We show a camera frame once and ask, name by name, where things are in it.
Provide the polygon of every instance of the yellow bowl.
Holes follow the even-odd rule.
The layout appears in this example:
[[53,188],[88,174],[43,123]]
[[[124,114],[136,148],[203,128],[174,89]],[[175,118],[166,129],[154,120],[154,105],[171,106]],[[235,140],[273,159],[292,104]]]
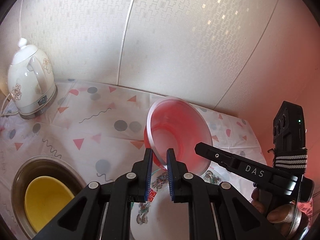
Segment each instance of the yellow bowl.
[[61,181],[49,176],[35,178],[24,197],[24,209],[33,229],[38,233],[73,198]]

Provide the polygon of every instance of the metal bowl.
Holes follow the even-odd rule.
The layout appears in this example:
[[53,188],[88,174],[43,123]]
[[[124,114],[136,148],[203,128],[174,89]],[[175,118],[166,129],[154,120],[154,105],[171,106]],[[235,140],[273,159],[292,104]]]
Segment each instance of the metal bowl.
[[36,232],[28,221],[24,209],[24,196],[30,182],[40,176],[50,176],[60,180],[74,195],[86,187],[82,177],[68,163],[59,158],[39,155],[27,160],[14,177],[11,202],[17,222],[29,239],[32,239]]

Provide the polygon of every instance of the electric kettle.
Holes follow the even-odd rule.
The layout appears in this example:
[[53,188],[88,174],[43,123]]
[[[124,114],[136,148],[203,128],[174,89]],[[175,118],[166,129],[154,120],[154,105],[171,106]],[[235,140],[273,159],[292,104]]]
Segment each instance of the electric kettle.
[[27,40],[19,40],[18,50],[8,70],[8,90],[24,119],[46,111],[57,96],[52,66],[48,56]]

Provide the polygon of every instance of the camera lens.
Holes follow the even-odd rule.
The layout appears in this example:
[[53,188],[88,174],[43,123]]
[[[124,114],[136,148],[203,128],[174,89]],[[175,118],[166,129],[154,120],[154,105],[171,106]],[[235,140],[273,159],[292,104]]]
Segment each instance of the camera lens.
[[282,116],[282,127],[285,127],[285,115]]
[[281,123],[280,123],[280,120],[279,120],[278,123],[277,123],[277,133],[278,134],[280,133],[280,129],[281,129]]

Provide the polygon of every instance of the patterned tablecloth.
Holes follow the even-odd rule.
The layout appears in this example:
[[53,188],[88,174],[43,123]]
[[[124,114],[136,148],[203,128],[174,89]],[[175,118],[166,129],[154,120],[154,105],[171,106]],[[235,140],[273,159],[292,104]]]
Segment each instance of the patterned tablecloth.
[[[54,155],[74,167],[87,183],[110,182],[131,171],[133,163],[143,158],[148,110],[161,98],[73,79],[56,84],[57,98],[45,114],[32,120],[19,115],[0,119],[0,214],[18,240],[26,237],[14,217],[10,190],[17,170],[26,160]],[[266,163],[247,121],[195,108],[207,122],[215,147]],[[5,112],[14,111],[16,107],[10,102]],[[252,182],[228,175],[228,180],[250,199]]]

